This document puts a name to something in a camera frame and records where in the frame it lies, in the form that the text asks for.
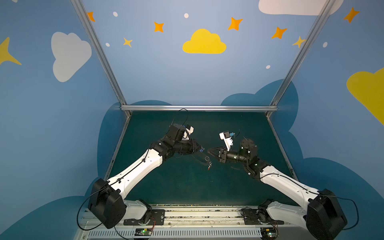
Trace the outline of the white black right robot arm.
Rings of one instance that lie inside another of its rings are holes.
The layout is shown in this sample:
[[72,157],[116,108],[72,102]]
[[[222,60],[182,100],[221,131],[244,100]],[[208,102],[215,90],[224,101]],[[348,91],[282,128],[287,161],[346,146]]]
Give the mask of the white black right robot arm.
[[259,206],[259,215],[263,219],[296,225],[317,240],[333,240],[347,226],[347,217],[333,192],[309,187],[261,160],[258,147],[250,139],[243,139],[238,151],[232,151],[232,139],[224,141],[225,147],[211,148],[209,154],[221,163],[243,164],[253,179],[275,188],[297,203],[297,206],[291,206],[267,200]]

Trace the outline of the grey oval keyring plate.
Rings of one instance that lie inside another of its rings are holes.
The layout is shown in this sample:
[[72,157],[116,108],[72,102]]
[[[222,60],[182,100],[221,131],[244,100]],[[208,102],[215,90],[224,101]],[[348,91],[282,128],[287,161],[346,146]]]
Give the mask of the grey oval keyring plate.
[[210,157],[203,152],[195,152],[191,156],[203,166],[210,166],[212,164]]

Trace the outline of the left controller board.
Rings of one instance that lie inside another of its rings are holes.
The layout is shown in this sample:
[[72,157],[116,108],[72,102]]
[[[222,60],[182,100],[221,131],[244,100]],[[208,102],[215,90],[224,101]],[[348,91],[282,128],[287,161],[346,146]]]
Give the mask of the left controller board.
[[135,237],[150,237],[152,235],[152,229],[135,229]]

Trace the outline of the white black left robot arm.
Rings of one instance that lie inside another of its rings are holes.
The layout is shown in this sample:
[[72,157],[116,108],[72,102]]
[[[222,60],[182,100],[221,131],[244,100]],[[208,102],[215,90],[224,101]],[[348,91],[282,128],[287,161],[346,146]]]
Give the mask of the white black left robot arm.
[[107,229],[115,227],[125,215],[147,224],[152,207],[143,200],[127,201],[126,197],[146,175],[174,154],[184,156],[201,150],[202,146],[191,138],[193,132],[190,125],[171,125],[166,135],[151,143],[133,164],[114,177],[98,179],[93,184],[88,209]]

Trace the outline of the aluminium frame post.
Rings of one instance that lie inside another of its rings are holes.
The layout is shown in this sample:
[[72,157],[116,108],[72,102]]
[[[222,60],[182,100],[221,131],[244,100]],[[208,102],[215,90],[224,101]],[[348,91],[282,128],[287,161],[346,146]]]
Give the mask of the aluminium frame post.
[[80,0],[71,0],[71,3],[92,43],[92,46],[100,60],[100,63],[106,73],[106,76],[120,102],[121,107],[123,105],[126,105],[126,99],[124,97],[124,94],[121,90],[121,87],[117,81],[117,78],[112,70],[112,67],[106,57],[106,54],[103,50],[103,47],[99,41],[99,38],[96,34],[96,31],[93,27],[92,21],[89,19],[88,13],[86,12],[86,8],[84,6],[83,1]]
[[318,14],[318,17],[316,18],[312,28],[310,29],[310,31],[307,35],[306,41],[300,47],[300,50],[299,50],[297,56],[295,57],[293,64],[291,65],[287,75],[285,76],[284,80],[282,81],[282,83],[279,86],[275,96],[273,97],[273,99],[270,103],[270,107],[272,107],[275,111],[278,110],[278,104],[279,104],[280,100],[282,99],[288,86],[290,85],[294,76],[296,75],[297,71],[299,70],[299,68],[300,68],[301,64],[303,63],[306,55],[310,51],[313,43],[316,41],[316,38],[318,37],[322,28],[326,24],[329,16],[331,15],[331,11],[332,11],[332,8],[335,5],[335,3],[336,3],[336,0],[325,1],[323,8],[321,9],[320,13]]

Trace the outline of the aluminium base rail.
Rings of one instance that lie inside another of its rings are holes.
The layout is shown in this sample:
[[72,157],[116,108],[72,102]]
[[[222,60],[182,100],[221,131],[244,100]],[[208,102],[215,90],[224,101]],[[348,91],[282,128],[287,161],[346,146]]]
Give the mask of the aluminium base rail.
[[[107,229],[90,211],[80,219],[82,229],[75,240],[261,240],[261,228],[275,228],[276,240],[312,240],[314,237],[301,227],[283,225],[245,225],[240,214],[243,206],[183,206],[154,205],[165,210],[163,226],[124,226],[125,215],[115,228]],[[152,229],[150,237],[135,237],[135,229]]]

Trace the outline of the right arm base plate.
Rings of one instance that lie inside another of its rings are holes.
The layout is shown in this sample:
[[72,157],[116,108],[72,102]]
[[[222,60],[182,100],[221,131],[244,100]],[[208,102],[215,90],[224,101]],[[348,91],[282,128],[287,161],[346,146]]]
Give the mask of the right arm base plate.
[[266,211],[251,208],[242,208],[240,214],[245,225],[283,225],[284,221],[273,220]]

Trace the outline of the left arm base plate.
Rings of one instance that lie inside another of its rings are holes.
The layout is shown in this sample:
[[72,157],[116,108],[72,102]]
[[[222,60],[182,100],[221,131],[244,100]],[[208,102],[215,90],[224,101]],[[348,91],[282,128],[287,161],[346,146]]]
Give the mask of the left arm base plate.
[[165,221],[165,210],[154,209],[151,211],[151,215],[148,220],[136,220],[136,219],[124,219],[124,226],[149,226],[156,223],[156,226],[163,226]]

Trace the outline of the aluminium frame left post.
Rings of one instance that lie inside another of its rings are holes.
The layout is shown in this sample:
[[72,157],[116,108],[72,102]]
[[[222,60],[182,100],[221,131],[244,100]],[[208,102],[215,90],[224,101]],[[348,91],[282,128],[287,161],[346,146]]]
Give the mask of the aluminium frame left post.
[[99,38],[96,34],[96,31],[93,27],[92,21],[89,19],[88,13],[86,12],[86,8],[84,6],[83,1],[80,0],[71,0],[71,3],[92,43],[92,46],[100,60],[100,63],[106,73],[106,76],[120,102],[121,107],[123,105],[126,105],[126,99],[124,97],[124,94],[121,90],[121,87],[117,81],[117,78],[112,70],[112,67],[106,57],[106,54],[103,50],[103,47],[99,41]]

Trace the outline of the right controller board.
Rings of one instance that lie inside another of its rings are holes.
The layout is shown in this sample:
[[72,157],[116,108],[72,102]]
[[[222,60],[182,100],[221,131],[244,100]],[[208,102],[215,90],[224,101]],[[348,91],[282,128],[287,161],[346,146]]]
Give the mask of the right controller board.
[[261,240],[275,240],[279,233],[275,228],[261,228]]

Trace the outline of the aluminium frame right post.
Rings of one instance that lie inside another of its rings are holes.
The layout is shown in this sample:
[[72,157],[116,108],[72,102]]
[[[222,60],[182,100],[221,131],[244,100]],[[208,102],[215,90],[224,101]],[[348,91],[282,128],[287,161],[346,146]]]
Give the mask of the aluminium frame right post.
[[300,50],[299,50],[297,56],[295,57],[293,64],[291,65],[287,75],[285,76],[284,80],[282,81],[282,83],[279,86],[275,96],[273,97],[273,99],[270,103],[270,107],[272,107],[275,111],[278,110],[278,104],[279,104],[280,100],[282,99],[288,86],[290,85],[294,76],[296,75],[297,71],[299,70],[299,68],[300,68],[301,64],[303,63],[306,55],[310,51],[313,43],[316,41],[316,38],[318,37],[322,28],[326,24],[329,16],[331,15],[331,11],[332,11],[332,8],[335,5],[335,3],[336,3],[336,0],[325,1],[323,8],[321,9],[320,13],[318,14],[318,17],[316,18],[312,28],[310,29],[310,31],[307,35],[306,41],[300,47]]

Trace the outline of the aluminium frame back rail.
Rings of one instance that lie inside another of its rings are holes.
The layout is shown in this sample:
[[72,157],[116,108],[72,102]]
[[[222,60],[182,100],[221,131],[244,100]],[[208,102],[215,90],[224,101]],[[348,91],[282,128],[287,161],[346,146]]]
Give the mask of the aluminium frame back rail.
[[122,105],[123,111],[179,111],[189,112],[276,112],[277,106],[162,106],[162,105]]

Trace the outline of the controller board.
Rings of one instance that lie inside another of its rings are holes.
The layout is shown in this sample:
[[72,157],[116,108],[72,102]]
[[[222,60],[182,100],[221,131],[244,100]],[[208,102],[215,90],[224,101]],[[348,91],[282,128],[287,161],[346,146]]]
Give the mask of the controller board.
[[261,228],[261,240],[275,240],[279,233],[275,228]]
[[152,229],[135,229],[135,237],[150,237],[152,235]]

